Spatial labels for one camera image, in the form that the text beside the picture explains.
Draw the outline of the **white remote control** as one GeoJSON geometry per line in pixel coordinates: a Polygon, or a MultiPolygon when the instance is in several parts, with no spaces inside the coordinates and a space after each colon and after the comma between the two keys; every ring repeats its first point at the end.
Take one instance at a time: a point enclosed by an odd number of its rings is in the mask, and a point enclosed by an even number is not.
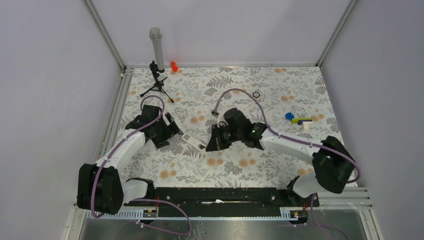
{"type": "Polygon", "coordinates": [[[187,144],[189,144],[190,146],[192,146],[193,148],[195,148],[196,150],[200,152],[206,149],[206,146],[201,141],[197,140],[196,138],[194,138],[193,136],[187,133],[184,133],[181,138],[187,144]]]}

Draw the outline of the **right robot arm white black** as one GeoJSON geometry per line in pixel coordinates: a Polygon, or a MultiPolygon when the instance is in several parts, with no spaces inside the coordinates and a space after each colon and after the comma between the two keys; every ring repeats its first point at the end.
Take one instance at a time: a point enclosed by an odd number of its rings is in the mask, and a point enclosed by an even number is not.
{"type": "Polygon", "coordinates": [[[301,205],[314,193],[341,194],[356,168],[355,161],[336,137],[311,141],[294,135],[281,136],[265,123],[251,122],[240,110],[231,108],[211,126],[205,151],[223,151],[235,142],[248,148],[283,153],[313,167],[312,173],[295,177],[287,186],[286,198],[293,206],[301,205]]]}

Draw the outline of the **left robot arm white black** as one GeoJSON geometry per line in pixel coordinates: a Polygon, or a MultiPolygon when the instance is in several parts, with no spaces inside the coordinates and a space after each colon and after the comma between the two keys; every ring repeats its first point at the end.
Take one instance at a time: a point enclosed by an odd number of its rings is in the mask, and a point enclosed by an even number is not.
{"type": "Polygon", "coordinates": [[[76,205],[98,218],[116,214],[121,206],[137,199],[148,206],[155,200],[152,180],[120,178],[120,171],[151,141],[156,149],[168,146],[175,135],[182,135],[170,113],[158,106],[144,105],[141,114],[130,121],[118,141],[93,164],[83,164],[78,173],[76,205]]]}

